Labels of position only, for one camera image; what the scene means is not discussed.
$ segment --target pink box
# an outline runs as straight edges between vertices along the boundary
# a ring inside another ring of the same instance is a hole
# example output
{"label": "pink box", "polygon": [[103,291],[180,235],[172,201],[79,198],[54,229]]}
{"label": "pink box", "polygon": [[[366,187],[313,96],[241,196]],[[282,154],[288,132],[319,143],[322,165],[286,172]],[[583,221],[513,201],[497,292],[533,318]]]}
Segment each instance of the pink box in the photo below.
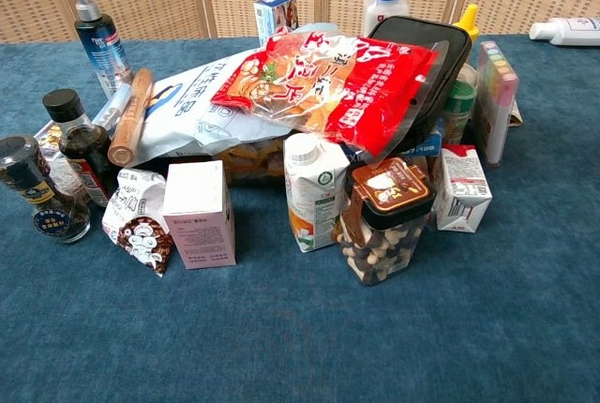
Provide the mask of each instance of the pink box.
{"label": "pink box", "polygon": [[235,265],[233,210],[222,161],[169,166],[162,210],[187,269]]}

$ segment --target white bottle cap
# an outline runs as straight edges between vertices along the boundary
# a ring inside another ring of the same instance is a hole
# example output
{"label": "white bottle cap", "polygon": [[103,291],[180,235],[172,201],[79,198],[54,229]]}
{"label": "white bottle cap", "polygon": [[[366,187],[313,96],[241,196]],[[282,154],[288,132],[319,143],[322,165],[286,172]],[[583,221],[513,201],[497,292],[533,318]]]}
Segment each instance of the white bottle cap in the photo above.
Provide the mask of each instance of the white bottle cap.
{"label": "white bottle cap", "polygon": [[529,39],[552,39],[558,33],[558,27],[554,22],[539,22],[532,25],[529,30]]}
{"label": "white bottle cap", "polygon": [[294,134],[285,141],[285,154],[294,164],[310,164],[319,156],[319,140],[314,134]]}

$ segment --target wooden rolling pin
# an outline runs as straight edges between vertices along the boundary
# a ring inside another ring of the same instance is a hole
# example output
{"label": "wooden rolling pin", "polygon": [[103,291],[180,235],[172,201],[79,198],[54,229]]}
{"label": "wooden rolling pin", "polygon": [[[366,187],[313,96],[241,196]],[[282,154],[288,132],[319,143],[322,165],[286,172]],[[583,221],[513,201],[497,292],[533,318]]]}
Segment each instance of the wooden rolling pin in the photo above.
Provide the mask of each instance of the wooden rolling pin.
{"label": "wooden rolling pin", "polygon": [[144,110],[152,96],[153,85],[154,75],[147,68],[141,68],[135,74],[131,98],[116,126],[109,147],[108,157],[112,164],[126,167],[133,161],[142,132]]}

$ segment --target bottle label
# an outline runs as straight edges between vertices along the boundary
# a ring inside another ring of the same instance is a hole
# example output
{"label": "bottle label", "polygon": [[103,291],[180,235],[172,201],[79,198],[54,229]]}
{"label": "bottle label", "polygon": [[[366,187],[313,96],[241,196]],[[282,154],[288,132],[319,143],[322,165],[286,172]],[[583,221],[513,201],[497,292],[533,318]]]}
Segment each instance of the bottle label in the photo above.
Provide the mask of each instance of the bottle label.
{"label": "bottle label", "polygon": [[100,206],[106,206],[109,203],[109,196],[102,187],[100,180],[85,159],[67,159],[73,170],[82,180],[85,190],[92,200]]}
{"label": "bottle label", "polygon": [[103,26],[90,32],[80,31],[79,36],[107,96],[114,94],[121,83],[133,81],[133,72],[116,30]]}
{"label": "bottle label", "polygon": [[574,17],[572,19],[567,19],[566,22],[573,31],[600,31],[600,19]]}
{"label": "bottle label", "polygon": [[54,197],[54,192],[45,181],[42,181],[35,187],[22,190],[21,195],[30,203],[39,204],[47,202]]}
{"label": "bottle label", "polygon": [[61,236],[71,224],[68,213],[58,209],[46,209],[34,214],[34,225],[38,230],[50,236]]}

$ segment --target snack packet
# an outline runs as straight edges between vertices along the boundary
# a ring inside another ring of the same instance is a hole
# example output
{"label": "snack packet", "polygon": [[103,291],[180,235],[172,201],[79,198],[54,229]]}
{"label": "snack packet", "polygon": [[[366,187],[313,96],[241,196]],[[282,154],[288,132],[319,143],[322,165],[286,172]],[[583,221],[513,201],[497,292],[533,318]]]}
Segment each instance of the snack packet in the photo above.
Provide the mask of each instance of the snack packet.
{"label": "snack packet", "polygon": [[102,218],[112,242],[162,276],[171,256],[173,239],[162,217],[167,181],[153,172],[122,169]]}
{"label": "snack packet", "polygon": [[275,35],[212,101],[381,157],[400,141],[398,128],[435,56],[365,37]]}
{"label": "snack packet", "polygon": [[217,155],[243,142],[289,133],[287,127],[211,104],[211,97],[252,52],[156,82],[132,165],[162,156]]}

